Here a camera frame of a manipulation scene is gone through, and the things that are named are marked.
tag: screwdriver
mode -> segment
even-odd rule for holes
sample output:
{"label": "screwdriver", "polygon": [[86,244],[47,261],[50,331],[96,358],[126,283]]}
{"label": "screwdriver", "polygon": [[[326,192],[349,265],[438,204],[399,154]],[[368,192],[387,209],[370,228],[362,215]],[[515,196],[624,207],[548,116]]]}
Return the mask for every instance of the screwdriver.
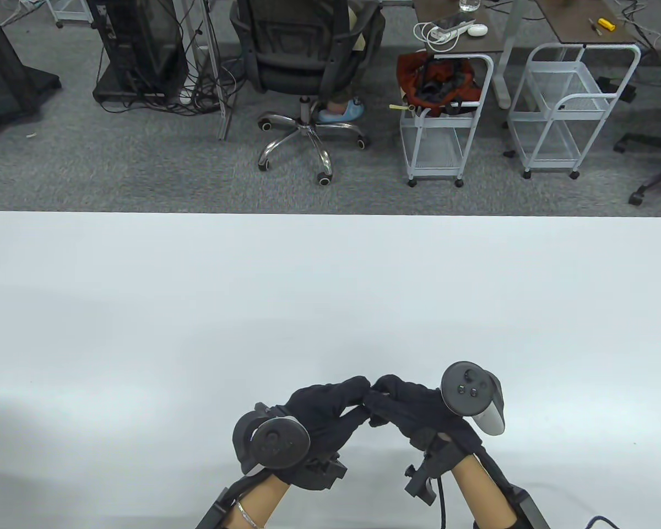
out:
{"label": "screwdriver", "polygon": [[597,27],[597,24],[595,24],[595,21],[592,18],[588,18],[588,22],[590,22],[590,28],[592,28],[592,30],[595,33],[597,33],[598,35],[600,35],[600,37],[602,37],[602,31],[600,31],[600,28]]}

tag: red bag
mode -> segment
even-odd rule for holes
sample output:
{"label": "red bag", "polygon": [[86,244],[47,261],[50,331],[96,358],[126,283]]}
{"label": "red bag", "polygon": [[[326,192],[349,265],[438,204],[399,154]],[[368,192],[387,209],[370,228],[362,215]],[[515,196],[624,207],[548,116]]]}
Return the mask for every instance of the red bag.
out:
{"label": "red bag", "polygon": [[[431,109],[429,116],[436,118],[443,112],[462,114],[464,101],[479,101],[482,88],[475,83],[475,70],[470,63],[459,58],[429,56],[426,51],[399,55],[397,81],[406,93],[408,104],[416,108]],[[456,101],[458,108],[450,103]]]}

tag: forearm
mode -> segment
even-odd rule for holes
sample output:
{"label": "forearm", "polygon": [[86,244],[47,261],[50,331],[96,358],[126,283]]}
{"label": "forearm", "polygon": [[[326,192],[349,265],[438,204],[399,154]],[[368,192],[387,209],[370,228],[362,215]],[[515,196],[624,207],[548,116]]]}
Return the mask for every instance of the forearm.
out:
{"label": "forearm", "polygon": [[517,522],[504,494],[475,456],[467,456],[452,473],[480,529],[509,529]]}
{"label": "forearm", "polygon": [[[245,494],[240,500],[240,504],[257,527],[264,527],[288,490],[289,486],[286,483],[276,476],[270,476]],[[223,527],[226,529],[251,529],[237,506],[227,515]]]}

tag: blue slipper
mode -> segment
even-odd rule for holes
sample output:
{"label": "blue slipper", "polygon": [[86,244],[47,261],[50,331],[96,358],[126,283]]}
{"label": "blue slipper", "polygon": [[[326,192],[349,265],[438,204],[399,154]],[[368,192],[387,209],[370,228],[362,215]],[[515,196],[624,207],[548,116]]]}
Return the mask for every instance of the blue slipper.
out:
{"label": "blue slipper", "polygon": [[318,123],[340,123],[340,121],[355,121],[365,112],[365,106],[359,101],[352,99],[348,102],[348,108],[343,114],[334,114],[327,110],[318,113]]}

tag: gloved hand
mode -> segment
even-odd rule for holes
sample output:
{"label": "gloved hand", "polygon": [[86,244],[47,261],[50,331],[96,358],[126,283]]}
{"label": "gloved hand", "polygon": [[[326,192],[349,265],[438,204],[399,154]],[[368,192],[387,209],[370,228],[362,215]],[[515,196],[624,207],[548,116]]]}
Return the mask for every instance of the gloved hand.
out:
{"label": "gloved hand", "polygon": [[405,382],[397,375],[384,375],[376,381],[365,396],[364,405],[372,413],[373,428],[393,423],[410,439],[417,431],[430,428],[447,434],[469,454],[482,446],[482,440],[467,421],[447,408],[440,390]]}
{"label": "gloved hand", "polygon": [[[306,428],[311,446],[300,465],[274,471],[274,474],[284,483],[296,484],[300,468],[310,461],[327,459],[343,448],[359,425],[370,417],[362,405],[369,390],[367,378],[353,377],[340,384],[309,386],[295,391],[284,407]],[[351,406],[357,407],[341,417]]]}

